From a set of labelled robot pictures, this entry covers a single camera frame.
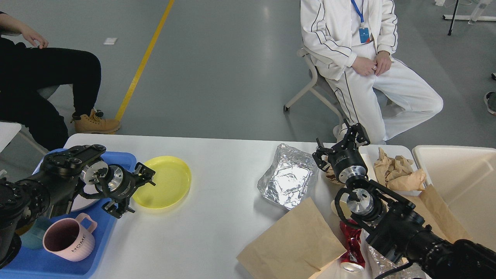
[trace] white plate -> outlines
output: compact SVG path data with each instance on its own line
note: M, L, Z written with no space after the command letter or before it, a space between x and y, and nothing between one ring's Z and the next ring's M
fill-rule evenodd
M86 184L84 186L84 191L87 194L96 194L96 193L98 193L96 191L96 189L95 189L95 185L88 185L88 184ZM99 201L99 199L88 200L88 199L83 198L81 195L77 195L77 197L74 199L74 203L72 204L71 212L85 209L85 208L89 207L90 205L96 203L97 201Z

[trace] white jacket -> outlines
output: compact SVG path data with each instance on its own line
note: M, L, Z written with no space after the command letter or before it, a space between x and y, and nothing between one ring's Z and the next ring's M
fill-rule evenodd
M398 33L393 0L368 0L369 32L376 52L396 52ZM357 55L351 50L351 0L301 0L303 44L326 78L339 80Z

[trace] blue lanyard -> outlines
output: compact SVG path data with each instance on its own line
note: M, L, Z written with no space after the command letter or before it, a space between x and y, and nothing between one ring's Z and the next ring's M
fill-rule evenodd
M360 12L357 3L355 2L355 0L351 0L351 3L353 3L353 6L355 7L355 11L357 11L357 14L360 16L360 22L364 23L365 22L364 15L362 14L362 12Z

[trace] crushed red can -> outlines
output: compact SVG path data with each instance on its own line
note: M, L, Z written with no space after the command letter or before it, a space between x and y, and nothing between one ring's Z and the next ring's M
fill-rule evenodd
M357 224L352 219L348 219L348 222ZM340 257L341 268L349 272L361 272L365 270L365 260L360 251L360 234L362 233L362 229L352 228L343 221L339 222L339 227L346 237L346 252Z

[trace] yellow plate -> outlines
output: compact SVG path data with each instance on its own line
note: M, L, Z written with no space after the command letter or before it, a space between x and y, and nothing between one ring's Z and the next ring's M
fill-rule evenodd
M132 198L141 206L151 209L169 207L181 200L189 191L191 172L181 159L173 156L160 156L148 160L145 166L156 173L153 182L136 190Z

